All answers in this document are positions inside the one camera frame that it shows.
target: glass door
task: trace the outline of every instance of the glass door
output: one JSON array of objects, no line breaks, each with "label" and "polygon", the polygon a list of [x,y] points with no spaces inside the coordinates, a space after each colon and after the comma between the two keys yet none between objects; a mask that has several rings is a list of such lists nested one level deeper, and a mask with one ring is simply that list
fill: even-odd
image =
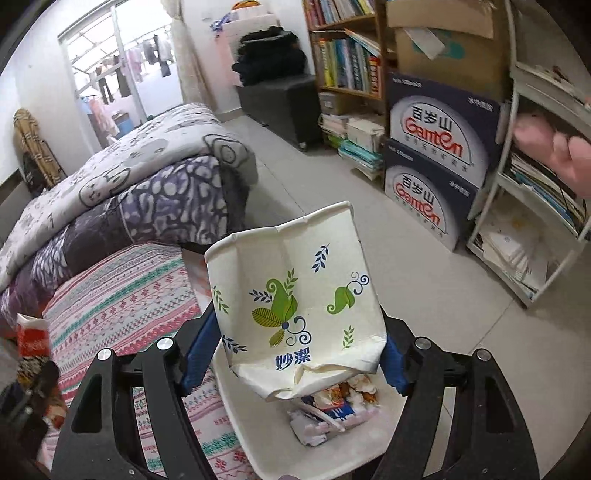
[{"label": "glass door", "polygon": [[106,5],[61,38],[76,98],[102,148],[183,103],[160,0]]},{"label": "glass door", "polygon": [[174,46],[172,19],[160,0],[128,0],[116,7],[121,40],[139,98],[148,117],[183,103]]},{"label": "glass door", "polygon": [[87,22],[65,45],[72,65],[76,96],[106,148],[146,121],[130,81],[110,10]]}]

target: cardboard box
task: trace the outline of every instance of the cardboard box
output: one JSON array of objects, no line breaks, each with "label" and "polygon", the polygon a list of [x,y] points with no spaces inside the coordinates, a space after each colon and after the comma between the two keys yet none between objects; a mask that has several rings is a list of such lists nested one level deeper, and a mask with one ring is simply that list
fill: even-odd
[{"label": "cardboard box", "polygon": [[347,138],[355,145],[370,151],[379,152],[379,142],[384,134],[384,126],[363,118],[351,118],[347,125]]},{"label": "cardboard box", "polygon": [[482,186],[499,163],[501,105],[448,85],[393,73],[388,82],[390,137]]},{"label": "cardboard box", "polygon": [[449,250],[466,233],[478,189],[396,140],[384,148],[385,192]]},{"label": "cardboard box", "polygon": [[[511,81],[507,13],[503,0],[493,3],[495,9],[479,0],[388,2],[388,26],[396,28],[398,70],[500,102],[508,98]],[[428,28],[427,35],[421,35],[423,41],[431,46],[441,41],[443,51],[430,60],[411,40],[408,33],[412,34],[412,30],[405,28]]]},{"label": "cardboard box", "polygon": [[343,115],[361,107],[362,99],[336,92],[320,92],[320,110],[328,115]]}]

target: snack wrapper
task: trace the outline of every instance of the snack wrapper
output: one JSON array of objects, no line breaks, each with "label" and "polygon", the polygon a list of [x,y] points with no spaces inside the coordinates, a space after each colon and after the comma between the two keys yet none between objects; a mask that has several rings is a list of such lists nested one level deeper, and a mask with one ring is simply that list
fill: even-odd
[{"label": "snack wrapper", "polygon": [[[20,361],[17,367],[17,380],[23,390],[29,390],[41,368],[51,360],[48,323],[44,319],[18,314],[17,343]],[[64,423],[68,407],[61,396],[59,386],[51,392],[48,399],[46,417],[54,428]]]}]

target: black clothes pile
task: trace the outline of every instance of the black clothes pile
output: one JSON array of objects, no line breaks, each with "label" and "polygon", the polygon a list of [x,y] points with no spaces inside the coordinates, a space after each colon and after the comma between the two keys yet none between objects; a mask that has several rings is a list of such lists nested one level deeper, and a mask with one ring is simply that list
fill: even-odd
[{"label": "black clothes pile", "polygon": [[249,33],[240,42],[238,62],[232,70],[240,75],[244,86],[304,73],[306,54],[290,31],[270,27]]}]

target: hanging clothes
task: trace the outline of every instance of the hanging clothes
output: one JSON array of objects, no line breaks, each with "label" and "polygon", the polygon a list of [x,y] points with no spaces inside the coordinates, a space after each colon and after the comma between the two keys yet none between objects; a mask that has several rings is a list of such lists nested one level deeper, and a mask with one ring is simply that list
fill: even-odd
[{"label": "hanging clothes", "polygon": [[49,145],[40,137],[39,124],[29,110],[17,110],[14,114],[14,129],[22,152],[29,154],[41,170],[46,188],[51,189],[66,178]]},{"label": "hanging clothes", "polygon": [[[103,67],[97,67],[95,70],[97,76],[100,75],[102,72]],[[107,100],[107,94],[105,93],[105,91],[109,94],[109,100],[111,100],[111,103],[115,102],[115,99],[113,98],[113,94],[111,93],[111,89],[109,88],[106,79],[102,78],[99,80],[99,90],[101,95],[103,96],[103,102],[105,103],[105,105],[109,105],[109,101]]]},{"label": "hanging clothes", "polygon": [[99,140],[100,146],[102,148],[107,148],[109,143],[107,142],[107,134],[106,132],[100,127],[98,121],[96,120],[95,114],[93,113],[92,109],[90,108],[88,97],[81,97],[79,98],[79,105],[80,109],[84,114],[88,117],[92,129],[95,132],[96,138]]},{"label": "hanging clothes", "polygon": [[142,64],[144,62],[144,58],[142,56],[142,51],[139,47],[130,48],[127,52],[127,62],[129,64],[129,69],[131,70],[131,74],[134,77],[136,82],[143,81],[142,78]]},{"label": "hanging clothes", "polygon": [[161,44],[158,35],[154,35],[154,43],[156,45],[156,53],[158,54],[158,62],[160,64],[162,76],[168,77],[171,74],[170,67],[168,66],[168,62],[163,58],[163,51],[161,50]]},{"label": "hanging clothes", "polygon": [[160,60],[170,61],[173,59],[173,49],[166,38],[158,38],[158,51],[160,53]]},{"label": "hanging clothes", "polygon": [[[113,64],[117,65],[119,63],[119,56],[115,55],[113,57]],[[117,75],[117,83],[119,83],[119,93],[121,94],[121,98],[129,97],[131,95],[131,90],[129,89],[129,84],[127,83],[127,79],[123,74],[121,68],[115,70],[115,74]]]},{"label": "hanging clothes", "polygon": [[101,130],[112,137],[119,134],[119,127],[117,127],[111,116],[106,112],[105,106],[100,100],[91,99],[88,101],[88,105],[95,115],[96,122]]},{"label": "hanging clothes", "polygon": [[144,49],[144,55],[146,57],[146,60],[148,60],[148,63],[150,65],[154,65],[154,63],[158,63],[158,60],[156,59],[156,55],[154,55],[154,43],[152,43],[151,40],[144,40],[142,42],[142,47]]}]

